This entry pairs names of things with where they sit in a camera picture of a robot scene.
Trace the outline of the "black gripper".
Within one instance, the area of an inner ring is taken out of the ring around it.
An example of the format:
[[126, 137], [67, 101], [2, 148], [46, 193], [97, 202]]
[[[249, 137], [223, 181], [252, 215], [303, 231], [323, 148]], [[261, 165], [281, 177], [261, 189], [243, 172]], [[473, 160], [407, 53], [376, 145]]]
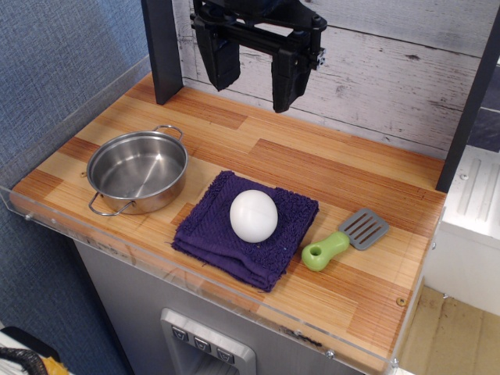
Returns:
[[194, 1], [190, 18], [209, 81], [217, 91], [240, 77], [240, 46], [274, 55], [276, 113], [288, 111], [304, 95], [311, 69], [324, 63], [320, 44], [327, 21], [300, 1]]

